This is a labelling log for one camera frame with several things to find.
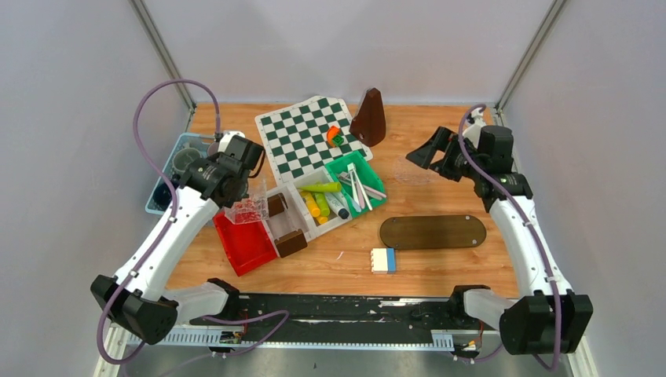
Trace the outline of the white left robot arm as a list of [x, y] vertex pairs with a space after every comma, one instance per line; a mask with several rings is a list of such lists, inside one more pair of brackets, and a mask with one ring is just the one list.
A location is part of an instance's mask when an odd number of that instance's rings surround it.
[[190, 163], [168, 210], [130, 260], [113, 276], [99, 275], [90, 290], [105, 317], [154, 345], [181, 323], [212, 315], [221, 324], [240, 316], [230, 286], [211, 278], [198, 287], [167, 290], [175, 266], [221, 209], [247, 198], [248, 180], [265, 149], [241, 134], [224, 137], [223, 151]]

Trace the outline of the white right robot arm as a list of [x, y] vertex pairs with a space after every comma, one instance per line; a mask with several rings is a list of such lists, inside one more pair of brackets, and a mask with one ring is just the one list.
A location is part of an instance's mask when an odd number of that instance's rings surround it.
[[510, 255], [520, 298], [502, 298], [485, 285], [457, 286], [450, 321], [468, 328], [480, 320], [499, 332], [512, 355], [576, 351], [594, 312], [588, 295], [575, 293], [543, 240], [530, 185], [513, 170], [514, 136], [501, 126], [483, 126], [478, 142], [440, 127], [407, 161], [443, 178], [469, 178], [500, 231]]

